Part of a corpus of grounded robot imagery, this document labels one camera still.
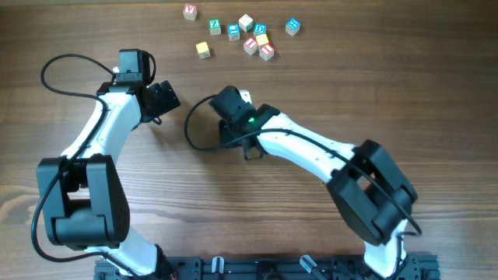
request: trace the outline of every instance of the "cube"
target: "cube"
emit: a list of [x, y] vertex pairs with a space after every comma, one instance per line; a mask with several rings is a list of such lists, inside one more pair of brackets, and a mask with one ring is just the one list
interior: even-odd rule
[[268, 43], [268, 36], [266, 34], [256, 36], [256, 41], [258, 42], [258, 50]]
[[211, 35], [221, 34], [221, 24], [219, 23], [219, 19], [209, 20], [209, 32], [211, 33]]
[[230, 40], [239, 40], [240, 39], [240, 29], [237, 24], [230, 24], [228, 27], [228, 38]]
[[209, 53], [208, 43], [202, 42], [196, 44], [195, 47], [197, 48], [197, 52], [199, 53], [199, 57], [201, 59], [208, 58], [209, 56], [211, 56], [211, 54]]
[[249, 55], [253, 55], [258, 50], [258, 42], [251, 37], [244, 42], [244, 51]]
[[185, 4], [184, 18], [189, 20], [195, 20], [196, 16], [197, 16], [197, 7], [194, 4]]
[[239, 19], [239, 27], [245, 32], [249, 32], [249, 30], [251, 30], [253, 25], [254, 25], [254, 20], [252, 20], [252, 18], [247, 14], [243, 15]]
[[290, 19], [290, 21], [286, 24], [286, 32], [290, 36], [296, 35], [297, 31], [299, 31], [299, 28], [301, 27], [301, 23], [297, 19]]
[[265, 61], [273, 58], [274, 54], [275, 49], [270, 44], [266, 44], [265, 46], [261, 47], [261, 50], [259, 51], [259, 56], [262, 57]]
[[266, 24], [256, 23], [254, 25], [254, 36], [266, 34]]

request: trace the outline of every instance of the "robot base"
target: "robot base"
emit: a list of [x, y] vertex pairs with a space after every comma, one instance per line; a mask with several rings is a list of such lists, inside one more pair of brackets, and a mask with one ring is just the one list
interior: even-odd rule
[[[304, 270], [299, 258], [224, 259], [217, 268], [212, 268], [212, 259], [200, 257], [168, 257], [167, 260], [177, 272], [174, 280], [317, 280]], [[318, 257], [314, 261], [317, 269], [329, 280], [382, 279], [363, 263], [363, 255]], [[398, 277], [393, 280], [440, 279], [435, 255], [408, 254], [399, 270]], [[93, 280], [122, 279], [130, 278], [119, 275], [116, 267], [106, 261], [96, 262]]]

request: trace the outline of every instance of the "table surface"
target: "table surface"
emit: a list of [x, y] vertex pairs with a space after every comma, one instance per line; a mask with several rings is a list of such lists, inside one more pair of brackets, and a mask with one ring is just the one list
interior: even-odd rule
[[[47, 91], [39, 74], [64, 53], [114, 67], [125, 48], [154, 54], [156, 81], [169, 80], [181, 100], [161, 126], [133, 131], [117, 164], [132, 225], [167, 256], [363, 253], [322, 182], [298, 166], [188, 146], [191, 106], [235, 85], [328, 138], [384, 145], [419, 193], [413, 216], [424, 234], [407, 239], [407, 250], [437, 254], [445, 279], [498, 277], [495, 2], [199, 2], [194, 22], [183, 18], [183, 4], [0, 9], [0, 278], [93, 275], [95, 259], [53, 264], [30, 243], [37, 164], [60, 155], [94, 108]], [[271, 61], [246, 54], [225, 30], [209, 35], [209, 19], [226, 27], [244, 13], [267, 24]], [[302, 22], [295, 37], [284, 31], [291, 17]], [[203, 41], [210, 59], [196, 53]], [[47, 72], [51, 85], [81, 93], [109, 78], [71, 58]], [[201, 107], [193, 140], [215, 145], [217, 121]], [[39, 232], [51, 254], [74, 254]]]

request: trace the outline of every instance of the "robotic arm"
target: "robotic arm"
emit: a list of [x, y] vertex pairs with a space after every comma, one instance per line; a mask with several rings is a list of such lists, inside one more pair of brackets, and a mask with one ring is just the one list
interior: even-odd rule
[[[146, 86], [151, 80], [148, 61], [149, 54], [144, 51], [121, 50], [116, 81], [105, 82], [97, 90], [96, 94], [107, 104], [107, 116], [85, 152], [59, 177], [44, 204], [45, 229], [52, 244], [105, 253], [108, 263], [99, 262], [95, 268], [95, 279], [99, 280], [128, 277], [222, 280], [227, 271], [233, 273], [227, 280], [307, 279], [297, 275], [293, 265], [304, 267], [315, 278], [327, 279], [318, 268], [329, 261], [315, 262], [309, 256], [301, 258], [301, 265], [295, 261], [283, 265], [280, 261], [245, 260], [251, 263], [249, 267], [240, 266], [246, 265], [245, 261], [225, 262], [221, 257], [212, 261], [197, 257], [166, 259], [158, 245], [147, 242], [130, 227], [128, 202], [115, 168], [117, 158], [129, 133], [139, 124], [150, 121], [160, 124], [160, 115], [180, 106], [168, 81]], [[417, 194], [381, 146], [370, 140], [357, 147], [327, 139], [300, 127], [274, 107], [264, 104], [256, 110], [249, 92], [234, 87], [226, 87], [211, 99], [210, 104], [222, 118], [219, 122], [222, 143], [232, 142], [227, 147], [241, 145], [246, 158], [246, 151], [253, 147], [262, 155], [280, 156], [319, 177], [327, 184], [347, 225], [365, 241], [364, 264], [377, 278], [399, 275], [399, 271], [397, 275], [393, 273], [401, 267], [406, 252], [398, 237], [407, 220], [392, 202], [409, 214]], [[101, 112], [102, 105], [97, 102], [93, 115], [75, 142], [60, 157], [42, 159], [37, 168], [40, 194], [45, 192], [68, 158], [75, 155]], [[273, 131], [255, 133], [260, 130]], [[371, 184], [364, 191], [358, 185], [362, 173], [374, 174], [377, 186]], [[70, 199], [68, 193], [81, 187], [89, 189], [89, 199]], [[203, 270], [203, 265], [212, 266], [211, 272]], [[347, 274], [357, 277], [354, 270], [348, 269]], [[241, 278], [236, 277], [239, 270]], [[250, 277], [249, 271], [253, 271], [256, 278]], [[339, 277], [330, 274], [329, 278]]]

